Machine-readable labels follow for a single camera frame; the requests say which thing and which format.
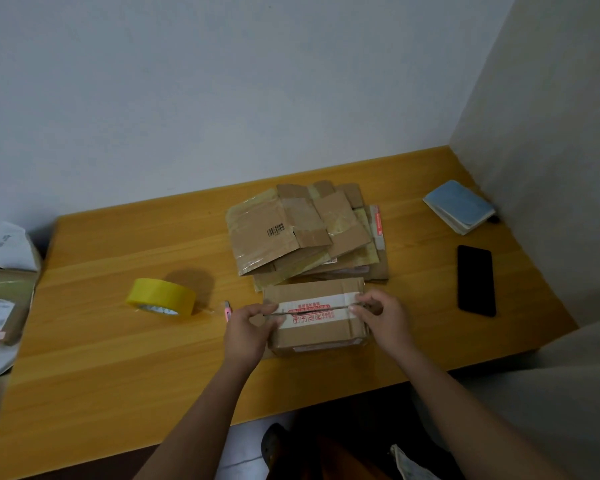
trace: smartphone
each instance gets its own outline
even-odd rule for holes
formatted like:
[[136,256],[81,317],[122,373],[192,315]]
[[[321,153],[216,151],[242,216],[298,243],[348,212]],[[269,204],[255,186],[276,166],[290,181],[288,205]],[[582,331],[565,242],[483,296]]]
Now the smartphone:
[[458,308],[487,317],[496,316],[490,251],[458,246]]

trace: person's left hand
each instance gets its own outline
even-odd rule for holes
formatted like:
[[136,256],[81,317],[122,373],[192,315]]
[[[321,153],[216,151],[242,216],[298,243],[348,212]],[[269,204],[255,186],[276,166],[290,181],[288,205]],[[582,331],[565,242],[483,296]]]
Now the person's left hand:
[[270,305],[243,306],[234,311],[224,332],[224,362],[243,369],[248,374],[262,359],[264,348],[272,331],[277,329],[284,317],[272,317],[264,325],[257,327],[249,318],[257,314],[273,313],[277,303]]

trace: notebook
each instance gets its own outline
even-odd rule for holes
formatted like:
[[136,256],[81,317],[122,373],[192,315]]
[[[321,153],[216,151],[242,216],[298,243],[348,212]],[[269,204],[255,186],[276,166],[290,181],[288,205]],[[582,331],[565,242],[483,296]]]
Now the notebook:
[[423,199],[458,234],[466,234],[496,213],[482,197],[455,180],[440,185]]

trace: tape roll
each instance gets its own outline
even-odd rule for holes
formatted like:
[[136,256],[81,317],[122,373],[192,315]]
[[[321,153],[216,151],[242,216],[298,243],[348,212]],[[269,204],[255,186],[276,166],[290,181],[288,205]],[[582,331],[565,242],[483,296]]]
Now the tape roll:
[[127,297],[128,305],[164,315],[189,316],[195,302],[195,291],[152,278],[138,278]]

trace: wooden desk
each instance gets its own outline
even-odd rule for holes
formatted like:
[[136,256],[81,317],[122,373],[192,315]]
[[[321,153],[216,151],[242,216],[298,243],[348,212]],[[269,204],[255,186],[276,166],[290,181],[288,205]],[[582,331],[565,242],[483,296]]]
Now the wooden desk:
[[[455,234],[422,197],[450,178],[473,186],[448,147],[61,217],[0,416],[0,480],[160,443],[223,357],[220,303],[261,300],[239,278],[224,212],[280,182],[359,182],[380,205],[391,279],[418,343],[455,369],[540,347],[576,329],[504,225]],[[498,316],[456,307],[456,246],[493,252]],[[187,319],[138,312],[138,277],[199,293]],[[264,360],[240,396],[240,423],[406,378],[375,344]]]

